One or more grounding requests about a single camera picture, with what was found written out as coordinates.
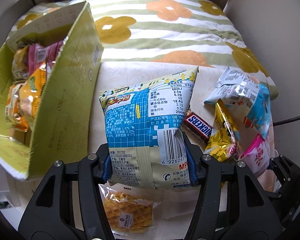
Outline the yellow foil snack bag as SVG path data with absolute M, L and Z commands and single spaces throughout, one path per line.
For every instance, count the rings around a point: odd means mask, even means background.
M 227 109 L 224 102 L 219 99 L 215 104 L 215 119 L 205 154 L 209 154 L 221 163 L 229 163 L 239 158 L 241 151 L 239 127 Z

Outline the waffle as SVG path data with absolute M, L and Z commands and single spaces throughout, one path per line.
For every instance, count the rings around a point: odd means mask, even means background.
M 141 234 L 154 225 L 153 210 L 160 203 L 99 185 L 103 207 L 113 233 Z

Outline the orange snack bag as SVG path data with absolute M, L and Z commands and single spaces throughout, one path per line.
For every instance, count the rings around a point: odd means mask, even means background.
M 43 63 L 32 73 L 19 90 L 20 111 L 32 130 L 34 129 L 35 118 L 46 82 L 47 69 L 46 64 Z

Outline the blue yellow chip bag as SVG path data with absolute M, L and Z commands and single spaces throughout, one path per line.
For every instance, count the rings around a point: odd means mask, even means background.
M 156 190 L 194 184 L 181 124 L 197 73 L 195 67 L 99 93 L 109 149 L 104 181 Z

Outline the chiffon cake packet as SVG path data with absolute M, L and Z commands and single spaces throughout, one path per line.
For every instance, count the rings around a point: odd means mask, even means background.
M 5 120 L 18 131 L 26 132 L 29 129 L 29 124 L 20 110 L 19 90 L 23 86 L 22 83 L 13 84 L 9 88 L 6 107 Z

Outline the brown chocolate snack bag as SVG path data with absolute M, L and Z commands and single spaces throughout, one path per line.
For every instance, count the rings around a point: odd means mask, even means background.
M 29 45 L 18 49 L 12 61 L 12 74 L 15 81 L 26 80 L 29 77 L 28 63 Z

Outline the pink white snack packet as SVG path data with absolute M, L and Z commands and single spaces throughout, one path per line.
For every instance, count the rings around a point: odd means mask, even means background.
M 245 162 L 256 178 L 260 177 L 270 162 L 269 135 L 264 139 L 262 135 L 258 134 L 251 145 L 241 154 L 239 160 Z

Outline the green cardboard box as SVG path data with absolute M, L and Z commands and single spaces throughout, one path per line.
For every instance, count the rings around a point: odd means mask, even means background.
M 12 61 L 24 45 L 63 40 L 29 133 L 5 120 Z M 0 48 L 0 165 L 17 180 L 43 176 L 55 160 L 73 163 L 88 152 L 94 88 L 103 52 L 88 2 L 61 7 L 15 31 Z

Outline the snickers bar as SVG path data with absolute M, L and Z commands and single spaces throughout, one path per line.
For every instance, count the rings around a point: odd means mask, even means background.
M 181 125 L 183 128 L 191 131 L 205 146 L 207 145 L 211 136 L 212 126 L 200 116 L 189 109 Z

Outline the silver blue snack bag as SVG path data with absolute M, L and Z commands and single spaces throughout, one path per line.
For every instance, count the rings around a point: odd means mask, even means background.
M 227 68 L 204 101 L 215 105 L 221 99 L 232 116 L 258 131 L 266 139 L 271 120 L 268 88 L 248 74 Z

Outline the floral striped quilt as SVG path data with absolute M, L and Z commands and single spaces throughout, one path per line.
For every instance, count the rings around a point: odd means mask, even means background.
M 104 48 L 102 61 L 233 68 L 279 91 L 242 35 L 208 0 L 85 0 Z

